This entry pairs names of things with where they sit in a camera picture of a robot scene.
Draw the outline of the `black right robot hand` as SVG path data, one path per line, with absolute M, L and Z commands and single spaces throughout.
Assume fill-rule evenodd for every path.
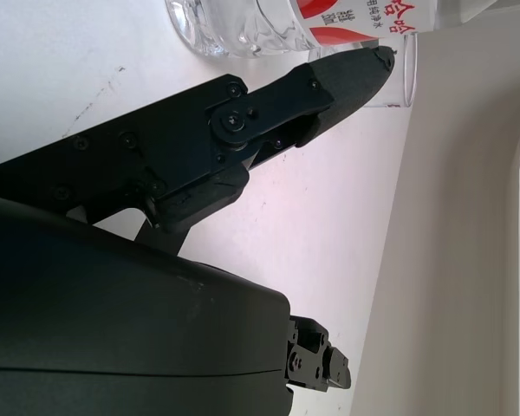
M 287 415 L 348 359 L 281 293 L 180 258 L 250 169 L 370 101 L 387 46 L 224 75 L 0 164 L 0 415 Z

